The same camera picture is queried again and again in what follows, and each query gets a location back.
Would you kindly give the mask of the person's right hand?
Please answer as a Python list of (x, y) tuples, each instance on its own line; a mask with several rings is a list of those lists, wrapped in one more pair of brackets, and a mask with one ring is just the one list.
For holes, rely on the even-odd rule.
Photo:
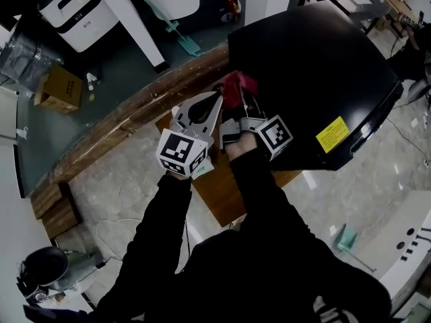
[(256, 149), (257, 147), (258, 143), (255, 134), (251, 132), (244, 132), (241, 134), (239, 140), (227, 144), (224, 149), (229, 161), (232, 162), (236, 158)]

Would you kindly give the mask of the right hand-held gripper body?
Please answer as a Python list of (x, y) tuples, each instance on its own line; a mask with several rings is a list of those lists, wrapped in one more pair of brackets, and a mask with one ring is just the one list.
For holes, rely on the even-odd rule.
[(271, 119), (243, 117), (238, 121), (233, 118), (223, 122), (219, 128), (220, 150), (225, 152), (227, 144), (235, 143), (243, 132), (254, 133), (265, 145), (265, 154), (269, 161), (279, 156), (293, 140), (291, 132), (279, 115)]

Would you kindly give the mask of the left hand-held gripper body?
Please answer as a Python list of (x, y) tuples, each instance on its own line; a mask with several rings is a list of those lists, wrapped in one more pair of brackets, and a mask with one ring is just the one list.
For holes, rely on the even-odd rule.
[(181, 176), (192, 176), (209, 156), (209, 149), (213, 145), (212, 137), (215, 125), (204, 124), (200, 127), (175, 131), (160, 129), (161, 136), (156, 149), (159, 164), (168, 171)]

